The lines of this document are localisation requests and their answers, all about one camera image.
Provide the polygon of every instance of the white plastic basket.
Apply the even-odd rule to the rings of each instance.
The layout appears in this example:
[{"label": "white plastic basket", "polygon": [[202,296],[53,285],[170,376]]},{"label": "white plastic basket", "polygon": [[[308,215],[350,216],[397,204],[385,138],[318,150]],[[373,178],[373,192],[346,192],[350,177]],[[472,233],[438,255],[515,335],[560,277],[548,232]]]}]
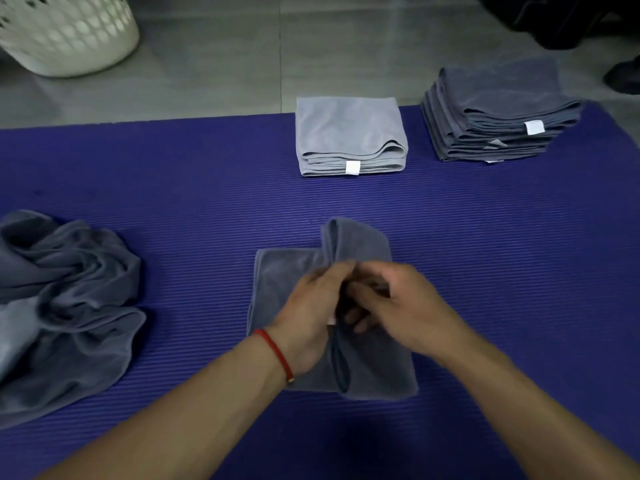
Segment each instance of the white plastic basket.
[{"label": "white plastic basket", "polygon": [[104,69],[129,55],[139,39],[127,0],[0,0],[0,45],[36,74]]}]

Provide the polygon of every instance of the person's left arm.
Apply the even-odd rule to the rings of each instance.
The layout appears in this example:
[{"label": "person's left arm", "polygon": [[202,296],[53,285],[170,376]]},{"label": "person's left arm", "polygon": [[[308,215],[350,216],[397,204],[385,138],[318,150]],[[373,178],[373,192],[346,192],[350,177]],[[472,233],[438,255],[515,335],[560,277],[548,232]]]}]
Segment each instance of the person's left arm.
[{"label": "person's left arm", "polygon": [[[302,278],[266,329],[294,375],[322,357],[340,285],[353,267],[337,263]],[[276,355],[252,335],[38,478],[208,479],[285,385]]]}]

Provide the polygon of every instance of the ridged mat surface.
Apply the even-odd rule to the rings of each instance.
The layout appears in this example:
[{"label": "ridged mat surface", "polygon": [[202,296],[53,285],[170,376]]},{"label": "ridged mat surface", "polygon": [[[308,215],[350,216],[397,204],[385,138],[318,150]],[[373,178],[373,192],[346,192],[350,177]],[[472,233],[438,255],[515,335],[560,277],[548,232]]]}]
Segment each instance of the ridged mat surface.
[{"label": "ridged mat surface", "polygon": [[[539,157],[443,163],[419,108],[401,112],[405,171],[357,178],[301,177],[292,114],[0,132],[0,212],[115,230],[144,259],[152,314],[114,387],[0,432],[2,478],[32,477],[229,350],[256,250],[317,247],[333,216],[386,233],[396,260],[640,460],[635,144],[590,104]],[[415,366],[420,394],[404,402],[284,392],[215,478],[522,478],[457,381],[427,358]]]}]

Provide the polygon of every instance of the red bracelet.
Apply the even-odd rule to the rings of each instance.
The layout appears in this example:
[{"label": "red bracelet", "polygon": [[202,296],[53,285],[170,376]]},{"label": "red bracelet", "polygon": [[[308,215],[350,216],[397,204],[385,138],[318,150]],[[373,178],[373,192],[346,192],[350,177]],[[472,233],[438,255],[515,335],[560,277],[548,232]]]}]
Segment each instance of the red bracelet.
[{"label": "red bracelet", "polygon": [[267,343],[269,344],[269,347],[271,347],[271,350],[273,350],[274,354],[276,354],[276,357],[278,357],[278,360],[282,364],[282,368],[284,369],[284,372],[287,375],[287,384],[291,384],[295,380],[295,377],[293,377],[293,371],[291,370],[289,363],[287,362],[287,359],[285,359],[282,352],[280,352],[280,349],[276,345],[276,342],[274,342],[273,339],[269,336],[269,334],[261,328],[254,331],[254,333],[257,333],[267,341]]}]

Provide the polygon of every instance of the white tag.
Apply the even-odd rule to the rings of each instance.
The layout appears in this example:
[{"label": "white tag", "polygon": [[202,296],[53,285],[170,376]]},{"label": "white tag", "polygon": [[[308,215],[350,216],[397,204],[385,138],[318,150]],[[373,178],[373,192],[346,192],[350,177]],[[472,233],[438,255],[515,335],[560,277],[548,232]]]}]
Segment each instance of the white tag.
[{"label": "white tag", "polygon": [[347,175],[360,174],[360,160],[347,160],[347,167],[344,170]]},{"label": "white tag", "polygon": [[493,141],[490,141],[489,144],[497,144],[498,146],[501,146],[503,148],[507,146],[506,143],[501,142],[498,138],[494,139]]},{"label": "white tag", "polygon": [[542,122],[542,120],[525,121],[524,125],[527,127],[528,135],[540,134],[545,132],[545,124]]}]

